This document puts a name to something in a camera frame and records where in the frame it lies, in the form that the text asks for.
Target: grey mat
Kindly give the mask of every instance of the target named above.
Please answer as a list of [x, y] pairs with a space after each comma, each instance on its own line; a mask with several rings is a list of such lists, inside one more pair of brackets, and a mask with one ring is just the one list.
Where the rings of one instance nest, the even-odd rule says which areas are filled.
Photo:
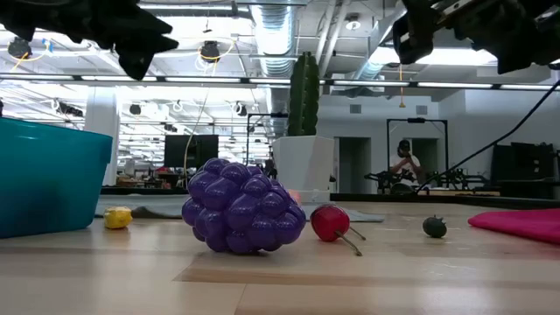
[[[188, 199], [185, 195], [172, 196], [110, 196], [102, 195], [97, 202], [95, 216], [102, 217], [108, 207], [129, 207], [132, 217], [137, 219], [181, 219], [181, 207]], [[302, 206], [307, 220], [320, 204]], [[379, 214], [366, 214], [344, 208], [351, 222], [383, 222], [385, 217]]]

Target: wooden table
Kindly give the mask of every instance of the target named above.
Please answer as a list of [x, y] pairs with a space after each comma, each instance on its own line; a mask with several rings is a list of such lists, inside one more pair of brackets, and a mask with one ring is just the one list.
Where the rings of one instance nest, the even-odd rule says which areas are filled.
[[[180, 220], [135, 220], [0, 240], [2, 314], [557, 315], [560, 247], [469, 227], [488, 208], [341, 203], [386, 214], [354, 223], [363, 257], [309, 225], [271, 254], [216, 254]], [[443, 215], [444, 239], [425, 217]]]

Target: computer screen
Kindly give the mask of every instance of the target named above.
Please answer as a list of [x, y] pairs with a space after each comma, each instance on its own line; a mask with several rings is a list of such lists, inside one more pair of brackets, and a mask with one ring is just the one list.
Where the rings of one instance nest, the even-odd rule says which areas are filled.
[[[189, 136], [165, 136], [164, 166], [183, 167]], [[187, 153], [186, 167], [199, 169], [210, 158], [218, 157], [218, 136], [193, 136]]]

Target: cactus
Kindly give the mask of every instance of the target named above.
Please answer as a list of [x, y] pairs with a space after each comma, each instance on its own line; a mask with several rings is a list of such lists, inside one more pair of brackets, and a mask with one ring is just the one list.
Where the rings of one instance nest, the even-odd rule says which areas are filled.
[[319, 110], [319, 66], [310, 52], [304, 52], [294, 66], [290, 78], [290, 114], [288, 136], [317, 134]]

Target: pink cloth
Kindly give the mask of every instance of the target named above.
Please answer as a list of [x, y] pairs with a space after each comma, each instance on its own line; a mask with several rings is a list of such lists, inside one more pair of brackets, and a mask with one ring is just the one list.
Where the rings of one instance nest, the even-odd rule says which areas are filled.
[[560, 209], [487, 212], [469, 224], [532, 240], [560, 244]]

